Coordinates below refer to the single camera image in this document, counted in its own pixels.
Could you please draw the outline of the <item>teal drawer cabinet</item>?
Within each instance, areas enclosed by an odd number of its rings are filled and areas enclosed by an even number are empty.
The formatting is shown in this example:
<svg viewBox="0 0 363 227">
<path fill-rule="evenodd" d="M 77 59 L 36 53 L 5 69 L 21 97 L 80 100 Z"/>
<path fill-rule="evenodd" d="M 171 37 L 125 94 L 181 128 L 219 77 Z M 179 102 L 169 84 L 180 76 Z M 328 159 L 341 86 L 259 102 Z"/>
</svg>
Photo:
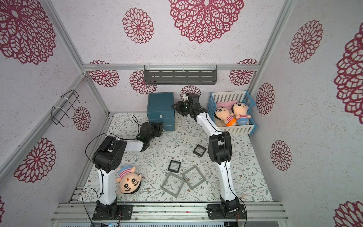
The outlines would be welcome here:
<svg viewBox="0 0 363 227">
<path fill-rule="evenodd" d="M 148 95 L 147 117 L 150 123 L 163 123 L 163 131 L 175 131 L 176 120 L 173 92 Z"/>
</svg>

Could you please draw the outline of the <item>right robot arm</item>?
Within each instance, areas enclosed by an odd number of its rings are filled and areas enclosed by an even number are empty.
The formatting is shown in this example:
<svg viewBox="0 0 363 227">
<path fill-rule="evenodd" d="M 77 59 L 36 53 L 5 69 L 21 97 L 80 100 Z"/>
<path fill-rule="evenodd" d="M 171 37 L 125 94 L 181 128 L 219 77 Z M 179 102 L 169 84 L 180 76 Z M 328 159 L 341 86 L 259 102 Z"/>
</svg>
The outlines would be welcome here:
<svg viewBox="0 0 363 227">
<path fill-rule="evenodd" d="M 217 165 L 220 180 L 220 208 L 223 216 L 240 209 L 240 198 L 235 194 L 232 174 L 231 157 L 233 154 L 231 136 L 227 131 L 221 131 L 213 122 L 208 111 L 199 102 L 197 94 L 186 93 L 183 100 L 172 108 L 183 116 L 190 116 L 198 123 L 209 137 L 208 153 L 210 160 Z"/>
</svg>

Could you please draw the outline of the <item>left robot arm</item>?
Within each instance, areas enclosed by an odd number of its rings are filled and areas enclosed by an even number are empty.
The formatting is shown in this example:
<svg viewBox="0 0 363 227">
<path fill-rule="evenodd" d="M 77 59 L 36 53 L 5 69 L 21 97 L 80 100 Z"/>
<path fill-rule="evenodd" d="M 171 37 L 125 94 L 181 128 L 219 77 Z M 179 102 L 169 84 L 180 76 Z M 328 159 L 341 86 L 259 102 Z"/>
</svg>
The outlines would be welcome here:
<svg viewBox="0 0 363 227">
<path fill-rule="evenodd" d="M 141 187 L 142 174 L 136 173 L 133 165 L 120 166 L 125 152 L 145 151 L 155 137 L 160 137 L 163 123 L 143 123 L 133 140 L 122 139 L 116 135 L 107 136 L 92 161 L 100 178 L 100 198 L 103 205 L 117 202 L 119 194 L 134 194 Z"/>
</svg>

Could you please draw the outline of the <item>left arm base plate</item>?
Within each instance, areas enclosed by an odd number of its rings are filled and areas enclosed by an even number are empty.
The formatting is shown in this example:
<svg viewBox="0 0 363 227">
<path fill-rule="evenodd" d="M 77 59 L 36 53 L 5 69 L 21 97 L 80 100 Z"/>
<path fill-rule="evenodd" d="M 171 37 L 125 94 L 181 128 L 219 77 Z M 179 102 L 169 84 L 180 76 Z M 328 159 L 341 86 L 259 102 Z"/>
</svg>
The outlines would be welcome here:
<svg viewBox="0 0 363 227">
<path fill-rule="evenodd" d="M 117 200 L 111 205 L 96 202 L 92 220 L 131 220 L 133 205 L 118 205 Z"/>
</svg>

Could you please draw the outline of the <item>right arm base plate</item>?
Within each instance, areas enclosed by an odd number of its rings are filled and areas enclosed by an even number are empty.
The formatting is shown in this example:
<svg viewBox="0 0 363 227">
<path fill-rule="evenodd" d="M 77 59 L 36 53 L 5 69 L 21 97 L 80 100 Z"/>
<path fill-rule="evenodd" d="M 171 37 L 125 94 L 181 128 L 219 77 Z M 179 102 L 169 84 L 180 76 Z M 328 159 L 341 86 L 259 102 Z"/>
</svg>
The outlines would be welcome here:
<svg viewBox="0 0 363 227">
<path fill-rule="evenodd" d="M 231 201 L 221 199 L 220 204 L 208 204 L 206 210 L 211 220 L 247 218 L 246 208 L 238 198 Z"/>
</svg>

